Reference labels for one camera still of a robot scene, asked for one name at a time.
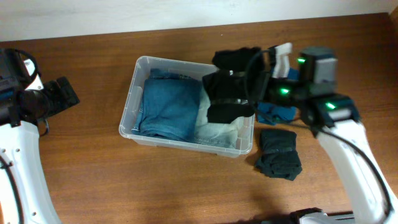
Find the black taped clothing bundle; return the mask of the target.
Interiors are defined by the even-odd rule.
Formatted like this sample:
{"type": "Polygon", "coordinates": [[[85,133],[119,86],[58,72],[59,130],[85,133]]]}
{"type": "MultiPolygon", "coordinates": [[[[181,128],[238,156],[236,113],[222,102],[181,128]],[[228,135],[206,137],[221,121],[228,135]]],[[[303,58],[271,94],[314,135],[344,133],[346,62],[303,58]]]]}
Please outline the black taped clothing bundle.
{"type": "Polygon", "coordinates": [[[210,123],[232,123],[238,117],[250,117],[254,110],[245,91],[254,101],[264,81],[264,57],[260,47],[215,52],[213,65],[218,70],[202,78],[210,99],[207,118],[210,123]]]}

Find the light blue jeans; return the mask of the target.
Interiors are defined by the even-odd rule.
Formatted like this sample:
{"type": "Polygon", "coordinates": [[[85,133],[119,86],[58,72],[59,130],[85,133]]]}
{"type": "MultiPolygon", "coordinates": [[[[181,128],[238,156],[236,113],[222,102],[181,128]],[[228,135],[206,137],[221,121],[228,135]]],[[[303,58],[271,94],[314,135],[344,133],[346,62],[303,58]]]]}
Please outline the light blue jeans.
{"type": "Polygon", "coordinates": [[[235,149],[239,130],[244,124],[244,118],[238,117],[229,124],[209,123],[207,118],[209,107],[210,99],[202,87],[198,116],[195,123],[194,143],[235,149]]]}

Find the dark blue jeans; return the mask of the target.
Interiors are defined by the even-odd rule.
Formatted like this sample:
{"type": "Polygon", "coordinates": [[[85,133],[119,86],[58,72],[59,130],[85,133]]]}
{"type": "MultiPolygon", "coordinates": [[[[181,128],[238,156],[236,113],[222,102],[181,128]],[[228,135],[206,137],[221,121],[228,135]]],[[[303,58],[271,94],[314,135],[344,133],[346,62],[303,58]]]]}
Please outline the dark blue jeans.
{"type": "Polygon", "coordinates": [[[192,142],[201,88],[201,82],[189,76],[151,69],[132,133],[192,142]]]}

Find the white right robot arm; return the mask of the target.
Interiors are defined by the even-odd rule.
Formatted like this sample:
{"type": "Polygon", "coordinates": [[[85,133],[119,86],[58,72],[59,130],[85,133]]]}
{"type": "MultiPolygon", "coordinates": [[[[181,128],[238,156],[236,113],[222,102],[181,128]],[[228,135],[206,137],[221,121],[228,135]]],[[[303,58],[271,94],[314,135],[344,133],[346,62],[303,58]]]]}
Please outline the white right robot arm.
{"type": "Polygon", "coordinates": [[[353,100],[336,92],[338,60],[332,49],[308,47],[297,61],[298,80],[289,80],[290,43],[256,53],[248,62],[247,80],[254,62],[269,55],[272,70],[260,72],[259,89],[247,94],[255,110],[257,102],[300,110],[303,128],[331,159],[351,202],[355,223],[397,223],[397,197],[373,156],[366,130],[353,100]]]}

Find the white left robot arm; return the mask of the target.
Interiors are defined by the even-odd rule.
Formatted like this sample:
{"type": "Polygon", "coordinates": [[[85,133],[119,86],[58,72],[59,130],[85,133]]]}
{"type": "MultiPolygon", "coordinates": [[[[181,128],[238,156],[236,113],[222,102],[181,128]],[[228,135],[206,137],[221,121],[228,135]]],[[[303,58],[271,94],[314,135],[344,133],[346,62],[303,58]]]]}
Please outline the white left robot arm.
{"type": "Polygon", "coordinates": [[[39,123],[79,104],[66,77],[42,83],[33,56],[1,49],[1,223],[60,223],[40,161],[39,123]]]}

